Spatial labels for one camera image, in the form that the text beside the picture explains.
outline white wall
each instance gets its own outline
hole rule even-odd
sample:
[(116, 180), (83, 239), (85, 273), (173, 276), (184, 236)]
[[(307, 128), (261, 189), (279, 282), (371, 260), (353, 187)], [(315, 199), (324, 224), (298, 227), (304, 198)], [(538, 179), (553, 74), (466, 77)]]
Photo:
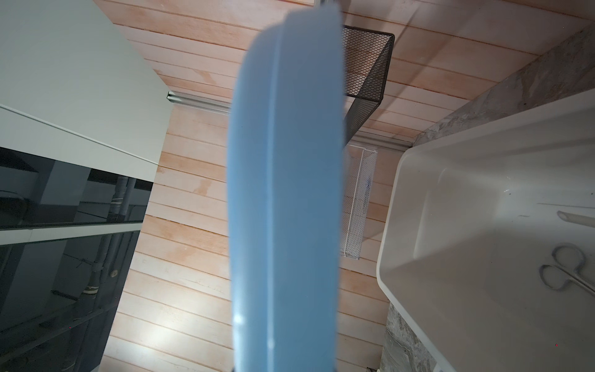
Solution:
[(91, 0), (0, 1), (0, 35), (0, 146), (153, 180), (168, 89)]

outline sink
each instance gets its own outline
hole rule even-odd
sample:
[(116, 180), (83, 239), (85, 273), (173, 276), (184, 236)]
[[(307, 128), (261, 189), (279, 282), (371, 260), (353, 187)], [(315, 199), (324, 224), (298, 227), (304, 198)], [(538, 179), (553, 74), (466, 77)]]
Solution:
[(595, 227), (558, 214), (595, 221), (594, 193), (595, 90), (411, 148), (378, 284), (444, 372), (594, 371), (595, 296), (539, 273), (566, 244), (595, 282)]

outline blue plastic object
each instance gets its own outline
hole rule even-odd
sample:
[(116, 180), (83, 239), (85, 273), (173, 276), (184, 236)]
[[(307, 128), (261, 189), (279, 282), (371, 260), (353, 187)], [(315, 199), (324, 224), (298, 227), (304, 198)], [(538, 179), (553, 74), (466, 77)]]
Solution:
[(228, 131), (236, 372), (331, 372), (342, 207), (338, 6), (290, 13), (253, 42)]

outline metal scissors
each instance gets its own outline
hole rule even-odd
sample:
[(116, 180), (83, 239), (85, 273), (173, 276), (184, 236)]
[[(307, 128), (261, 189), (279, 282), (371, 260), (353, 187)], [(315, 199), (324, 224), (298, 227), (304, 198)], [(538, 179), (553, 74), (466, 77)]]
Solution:
[[(578, 256), (578, 264), (576, 264), (574, 267), (568, 267), (563, 265), (558, 260), (558, 252), (560, 252), (563, 249), (571, 249), (574, 252), (576, 252), (576, 255)], [(541, 277), (541, 281), (543, 282), (543, 284), (545, 284), (549, 289), (562, 290), (568, 285), (568, 283), (573, 282), (580, 288), (586, 290), (591, 296), (595, 296), (595, 285), (589, 282), (579, 273), (579, 271), (581, 271), (586, 262), (585, 254), (579, 249), (579, 247), (570, 243), (558, 244), (552, 251), (552, 257), (555, 262), (553, 265), (541, 265), (541, 267), (539, 268), (539, 276)], [(553, 268), (555, 270), (563, 272), (567, 277), (566, 280), (564, 280), (564, 282), (561, 285), (552, 285), (547, 281), (547, 279), (543, 275), (543, 271), (546, 268)]]

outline black mesh basket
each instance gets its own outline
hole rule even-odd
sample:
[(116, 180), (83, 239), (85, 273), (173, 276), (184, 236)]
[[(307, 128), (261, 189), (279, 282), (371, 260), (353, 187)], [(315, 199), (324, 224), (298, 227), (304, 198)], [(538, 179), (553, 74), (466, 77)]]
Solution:
[(343, 26), (345, 95), (354, 97), (345, 115), (345, 143), (382, 102), (393, 45), (391, 33)]

